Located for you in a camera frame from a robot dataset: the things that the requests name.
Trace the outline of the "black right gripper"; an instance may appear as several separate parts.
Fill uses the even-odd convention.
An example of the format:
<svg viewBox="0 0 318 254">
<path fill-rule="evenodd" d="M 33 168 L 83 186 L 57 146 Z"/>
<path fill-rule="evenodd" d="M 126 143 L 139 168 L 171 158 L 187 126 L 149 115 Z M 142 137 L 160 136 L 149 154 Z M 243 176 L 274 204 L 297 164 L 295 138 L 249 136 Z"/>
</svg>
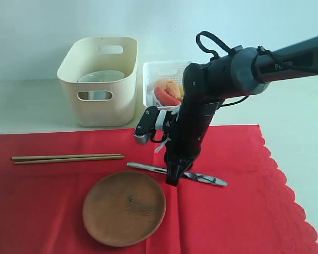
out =
<svg viewBox="0 0 318 254">
<path fill-rule="evenodd" d="M 180 176 L 193 166 L 215 112 L 224 100 L 196 102 L 184 99 L 169 131 L 164 161 L 166 183 L 177 186 Z"/>
</svg>

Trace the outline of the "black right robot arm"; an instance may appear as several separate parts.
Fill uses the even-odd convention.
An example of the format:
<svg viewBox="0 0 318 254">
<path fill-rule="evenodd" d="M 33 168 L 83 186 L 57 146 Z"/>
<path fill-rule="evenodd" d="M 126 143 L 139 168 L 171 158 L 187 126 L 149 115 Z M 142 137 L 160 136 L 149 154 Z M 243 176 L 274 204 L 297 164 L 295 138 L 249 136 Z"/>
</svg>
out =
<svg viewBox="0 0 318 254">
<path fill-rule="evenodd" d="M 247 99 L 273 81 L 318 75 L 318 36 L 276 51 L 230 48 L 207 31 L 197 34 L 196 43 L 212 58 L 189 64 L 183 73 L 184 97 L 172 116 L 164 156 L 166 182 L 172 186 L 199 156 L 210 122 L 226 99 Z"/>
</svg>

